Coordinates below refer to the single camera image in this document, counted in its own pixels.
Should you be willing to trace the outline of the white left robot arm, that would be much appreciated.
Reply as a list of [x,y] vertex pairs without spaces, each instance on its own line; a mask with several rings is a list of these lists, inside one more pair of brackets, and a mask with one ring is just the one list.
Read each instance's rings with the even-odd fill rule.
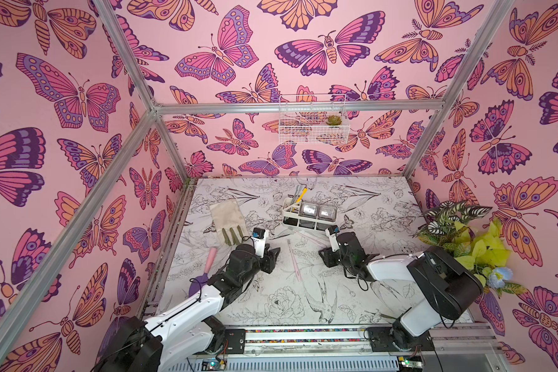
[[206,285],[158,316],[122,324],[94,371],[164,371],[174,362],[209,349],[225,333],[217,314],[231,305],[260,272],[270,274],[281,249],[240,244]]

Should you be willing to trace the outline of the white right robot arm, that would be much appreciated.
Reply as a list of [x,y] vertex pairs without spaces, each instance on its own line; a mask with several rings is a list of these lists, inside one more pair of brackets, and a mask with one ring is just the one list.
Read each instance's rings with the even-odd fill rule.
[[485,286],[445,249],[431,246],[413,254],[370,255],[362,248],[356,233],[340,232],[337,226],[325,229],[330,246],[319,251],[328,268],[340,266],[344,276],[365,283],[412,281],[423,299],[392,323],[394,346],[407,351],[434,326],[448,319],[455,323],[469,306],[484,294]]

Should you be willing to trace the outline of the grey toothbrush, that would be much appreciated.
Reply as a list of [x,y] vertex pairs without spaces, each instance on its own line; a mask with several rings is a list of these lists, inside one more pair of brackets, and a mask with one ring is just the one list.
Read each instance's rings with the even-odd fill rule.
[[292,204],[294,204],[294,203],[297,202],[299,196],[300,196],[301,193],[302,193],[303,188],[304,188],[304,186],[301,185],[301,184],[296,188],[296,190],[295,190],[295,192],[294,192],[294,195],[293,195],[293,198],[292,198],[292,200],[291,200],[291,203],[292,203]]

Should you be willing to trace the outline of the yellow toothbrush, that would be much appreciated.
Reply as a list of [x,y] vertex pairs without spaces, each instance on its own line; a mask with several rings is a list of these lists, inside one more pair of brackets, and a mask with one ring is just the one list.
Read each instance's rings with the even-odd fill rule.
[[308,191],[307,188],[303,188],[302,192],[299,194],[298,198],[296,199],[296,204],[300,203],[304,197],[304,195],[306,194],[306,192]]

